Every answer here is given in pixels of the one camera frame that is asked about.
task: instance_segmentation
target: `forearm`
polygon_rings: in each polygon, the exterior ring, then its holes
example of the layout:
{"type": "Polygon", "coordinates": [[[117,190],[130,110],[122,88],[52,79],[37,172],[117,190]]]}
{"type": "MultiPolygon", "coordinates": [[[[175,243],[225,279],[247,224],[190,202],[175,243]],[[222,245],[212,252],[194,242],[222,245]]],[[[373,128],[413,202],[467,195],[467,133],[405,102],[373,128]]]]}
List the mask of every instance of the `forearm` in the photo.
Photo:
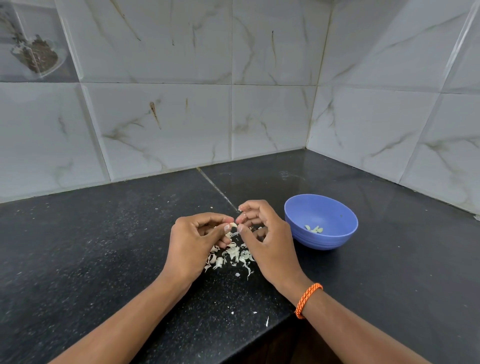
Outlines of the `forearm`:
{"type": "MultiPolygon", "coordinates": [[[[311,284],[306,277],[297,280],[287,298],[296,305],[311,284]]],[[[345,364],[428,364],[320,289],[308,299],[302,314],[345,364]]]]}
{"type": "Polygon", "coordinates": [[[162,272],[150,286],[51,364],[128,364],[188,288],[188,284],[162,272]]]}

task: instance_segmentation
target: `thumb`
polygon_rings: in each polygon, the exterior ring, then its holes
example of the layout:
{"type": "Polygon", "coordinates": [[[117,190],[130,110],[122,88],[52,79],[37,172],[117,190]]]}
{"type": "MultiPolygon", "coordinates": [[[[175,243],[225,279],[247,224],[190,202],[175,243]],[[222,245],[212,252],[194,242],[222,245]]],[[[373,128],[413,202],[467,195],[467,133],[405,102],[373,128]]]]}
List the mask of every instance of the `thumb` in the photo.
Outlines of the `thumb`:
{"type": "Polygon", "coordinates": [[[212,229],[203,238],[208,242],[209,245],[214,246],[214,244],[221,240],[230,230],[232,230],[232,227],[229,223],[220,224],[215,229],[212,229]]]}
{"type": "Polygon", "coordinates": [[[241,239],[247,245],[248,250],[252,253],[255,258],[255,252],[258,249],[258,244],[261,244],[252,231],[245,225],[240,224],[237,228],[237,231],[240,233],[241,239]]]}

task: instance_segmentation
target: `granite countertop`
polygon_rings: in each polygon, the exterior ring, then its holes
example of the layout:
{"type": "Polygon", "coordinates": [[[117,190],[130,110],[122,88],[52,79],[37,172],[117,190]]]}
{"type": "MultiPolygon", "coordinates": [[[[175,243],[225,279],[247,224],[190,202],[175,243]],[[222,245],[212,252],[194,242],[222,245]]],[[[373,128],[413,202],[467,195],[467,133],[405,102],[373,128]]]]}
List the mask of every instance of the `granite countertop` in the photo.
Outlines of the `granite countertop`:
{"type": "MultiPolygon", "coordinates": [[[[347,244],[296,243],[307,275],[431,362],[480,362],[471,214],[306,150],[202,171],[210,181],[193,169],[0,205],[0,362],[45,363],[125,305],[160,272],[177,217],[236,216],[216,187],[281,216],[295,194],[345,203],[360,224],[347,244]]],[[[229,265],[202,274],[133,362],[220,363],[290,318],[294,307],[251,267],[248,281],[229,265]]]]}

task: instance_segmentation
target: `kitchen counter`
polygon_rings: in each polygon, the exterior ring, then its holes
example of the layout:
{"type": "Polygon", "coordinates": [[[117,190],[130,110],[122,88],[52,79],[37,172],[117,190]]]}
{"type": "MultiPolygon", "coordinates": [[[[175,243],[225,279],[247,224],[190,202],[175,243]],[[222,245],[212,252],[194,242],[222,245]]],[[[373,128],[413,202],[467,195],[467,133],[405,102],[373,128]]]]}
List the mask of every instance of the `kitchen counter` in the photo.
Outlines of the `kitchen counter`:
{"type": "MultiPolygon", "coordinates": [[[[480,362],[471,214],[306,150],[202,171],[211,181],[193,169],[0,205],[0,362],[45,363],[125,305],[160,272],[177,217],[236,216],[226,198],[266,199],[283,216],[302,193],[359,218],[337,250],[296,243],[312,280],[433,363],[480,362]]],[[[248,281],[240,266],[203,273],[133,362],[220,363],[291,318],[294,307],[251,267],[248,281]]]]}

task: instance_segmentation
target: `white marble tile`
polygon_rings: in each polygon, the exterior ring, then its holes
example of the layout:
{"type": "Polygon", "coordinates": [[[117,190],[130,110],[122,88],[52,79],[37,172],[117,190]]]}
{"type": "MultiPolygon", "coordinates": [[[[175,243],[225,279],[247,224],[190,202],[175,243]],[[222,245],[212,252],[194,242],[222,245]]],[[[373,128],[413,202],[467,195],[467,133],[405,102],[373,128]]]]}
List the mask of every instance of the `white marble tile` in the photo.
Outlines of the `white marble tile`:
{"type": "Polygon", "coordinates": [[[114,181],[230,159],[230,85],[83,87],[114,181]]]}
{"type": "Polygon", "coordinates": [[[480,214],[480,95],[440,96],[400,183],[480,214]]]}
{"type": "Polygon", "coordinates": [[[314,86],[233,85],[232,158],[304,148],[314,86]]]}
{"type": "Polygon", "coordinates": [[[230,0],[58,0],[85,82],[231,83],[230,0]]]}
{"type": "Polygon", "coordinates": [[[0,110],[0,202],[108,180],[80,85],[0,83],[0,110]]]}
{"type": "Polygon", "coordinates": [[[320,84],[438,92],[473,0],[338,0],[320,84]]]}
{"type": "Polygon", "coordinates": [[[233,83],[316,85],[331,2],[233,0],[233,83]]]}
{"type": "Polygon", "coordinates": [[[318,87],[307,147],[398,182],[438,94],[318,87]]]}
{"type": "Polygon", "coordinates": [[[444,92],[480,92],[480,12],[474,18],[464,44],[455,60],[444,92]]]}

